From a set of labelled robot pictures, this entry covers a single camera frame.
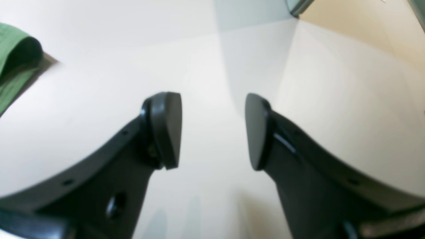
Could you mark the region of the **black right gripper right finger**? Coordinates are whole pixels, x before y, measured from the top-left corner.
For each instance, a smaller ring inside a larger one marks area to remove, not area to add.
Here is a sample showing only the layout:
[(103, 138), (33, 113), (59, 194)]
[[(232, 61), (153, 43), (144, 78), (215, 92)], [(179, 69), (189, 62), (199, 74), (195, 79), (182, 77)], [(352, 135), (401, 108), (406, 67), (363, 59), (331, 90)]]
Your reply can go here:
[(275, 182), (292, 238), (424, 238), (423, 197), (344, 163), (258, 94), (245, 121), (251, 166)]

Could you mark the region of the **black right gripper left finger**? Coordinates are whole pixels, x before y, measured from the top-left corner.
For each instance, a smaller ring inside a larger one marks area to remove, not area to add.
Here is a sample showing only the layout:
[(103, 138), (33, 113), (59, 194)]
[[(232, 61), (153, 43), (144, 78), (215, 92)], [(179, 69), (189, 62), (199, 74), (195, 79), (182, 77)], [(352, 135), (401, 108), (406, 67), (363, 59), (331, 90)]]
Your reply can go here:
[(76, 165), (1, 198), (1, 231), (21, 239), (131, 239), (154, 171), (179, 166), (182, 98), (161, 92)]

